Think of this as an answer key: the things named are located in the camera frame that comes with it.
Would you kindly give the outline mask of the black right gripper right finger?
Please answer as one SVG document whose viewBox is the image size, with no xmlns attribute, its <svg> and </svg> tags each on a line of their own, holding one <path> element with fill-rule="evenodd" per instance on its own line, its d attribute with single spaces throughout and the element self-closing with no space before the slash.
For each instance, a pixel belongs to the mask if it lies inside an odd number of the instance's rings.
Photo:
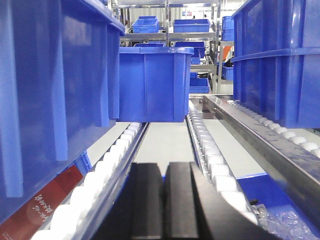
<svg viewBox="0 0 320 240">
<path fill-rule="evenodd" d="M 164 183 L 166 240 L 275 240 L 234 209 L 194 162 L 169 163 Z"/>
</svg>

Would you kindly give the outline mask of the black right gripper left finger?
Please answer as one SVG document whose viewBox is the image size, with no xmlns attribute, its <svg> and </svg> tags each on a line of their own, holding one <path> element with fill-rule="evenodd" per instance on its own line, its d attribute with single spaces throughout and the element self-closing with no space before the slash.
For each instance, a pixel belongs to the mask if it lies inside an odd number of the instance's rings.
<svg viewBox="0 0 320 240">
<path fill-rule="evenodd" d="M 132 163 L 94 240 L 162 240 L 163 179 L 156 163 Z"/>
</svg>

